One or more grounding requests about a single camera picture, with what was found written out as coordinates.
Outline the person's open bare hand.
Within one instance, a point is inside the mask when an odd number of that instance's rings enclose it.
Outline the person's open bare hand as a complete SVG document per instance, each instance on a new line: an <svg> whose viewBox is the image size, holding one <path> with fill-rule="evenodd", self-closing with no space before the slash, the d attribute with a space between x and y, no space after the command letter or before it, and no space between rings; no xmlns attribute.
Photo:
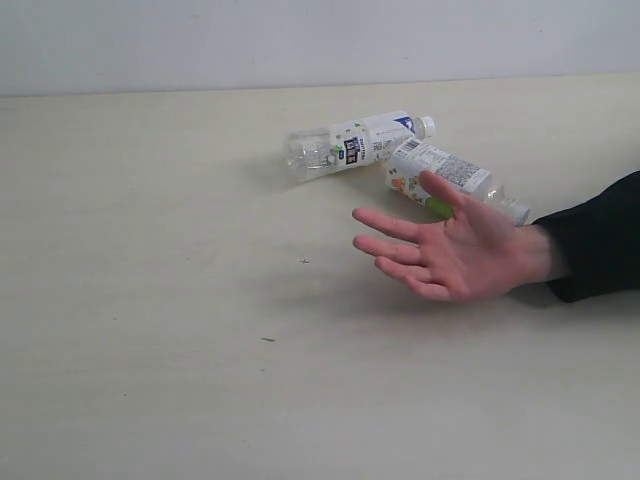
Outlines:
<svg viewBox="0 0 640 480"><path fill-rule="evenodd" d="M456 190L430 171L419 176L432 197L453 208L445 221L419 224L357 208L352 217L386 237L361 234L353 246L375 267L434 301L465 302L563 278L569 268L541 227L516 227L504 215Z"/></svg>

